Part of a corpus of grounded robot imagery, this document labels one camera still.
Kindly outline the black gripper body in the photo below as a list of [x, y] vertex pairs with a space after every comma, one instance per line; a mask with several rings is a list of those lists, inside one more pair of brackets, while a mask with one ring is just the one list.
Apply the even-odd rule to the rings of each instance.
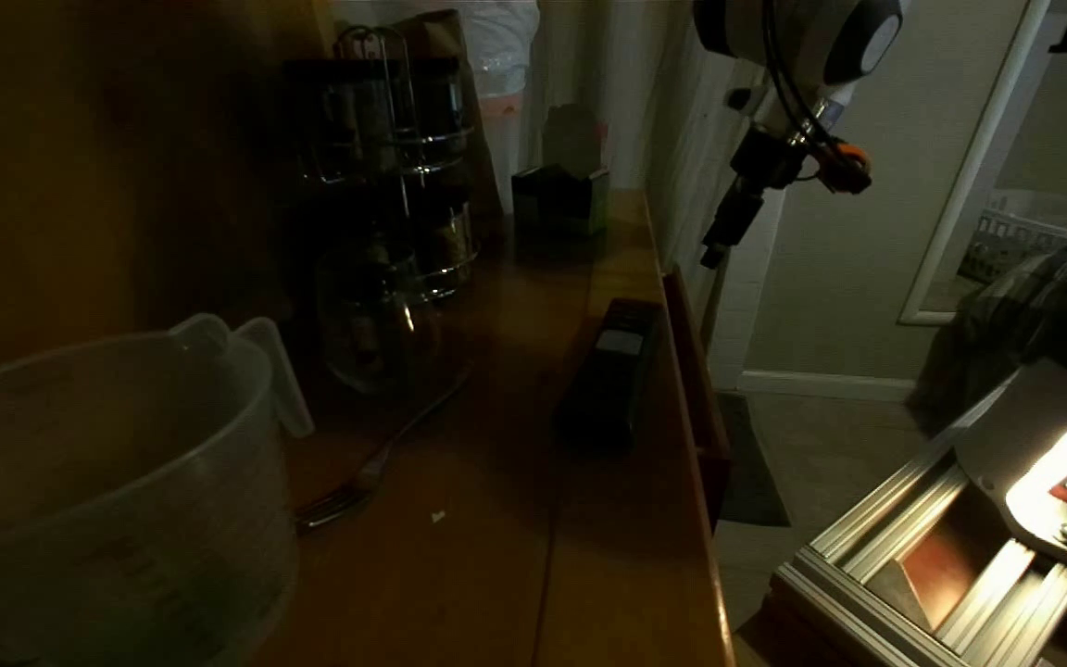
[[762, 191], [768, 189], [786, 189], [804, 164], [804, 149], [776, 138], [768, 130], [750, 130], [744, 139], [736, 143], [731, 165], [734, 181], [728, 198], [716, 209], [716, 219], [704, 232], [704, 267], [720, 267], [734, 244], [744, 240], [750, 226], [762, 212]]

